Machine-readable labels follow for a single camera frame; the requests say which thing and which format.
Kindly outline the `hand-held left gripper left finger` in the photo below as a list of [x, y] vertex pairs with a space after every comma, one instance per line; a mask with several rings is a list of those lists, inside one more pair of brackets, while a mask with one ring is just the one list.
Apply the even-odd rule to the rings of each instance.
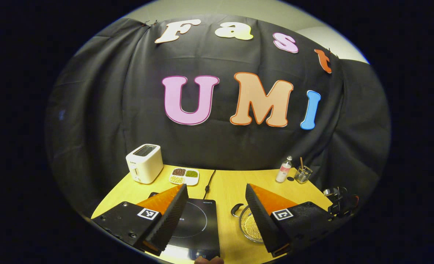
[[137, 204], [120, 202], [92, 221], [122, 242], [159, 256], [168, 245], [187, 200], [187, 185], [179, 184]]

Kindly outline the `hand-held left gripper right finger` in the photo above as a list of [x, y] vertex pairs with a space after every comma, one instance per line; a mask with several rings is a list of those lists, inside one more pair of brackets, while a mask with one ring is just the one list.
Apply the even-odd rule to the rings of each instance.
[[313, 202], [296, 204], [255, 184], [245, 197], [272, 257], [302, 251], [335, 228], [335, 217]]

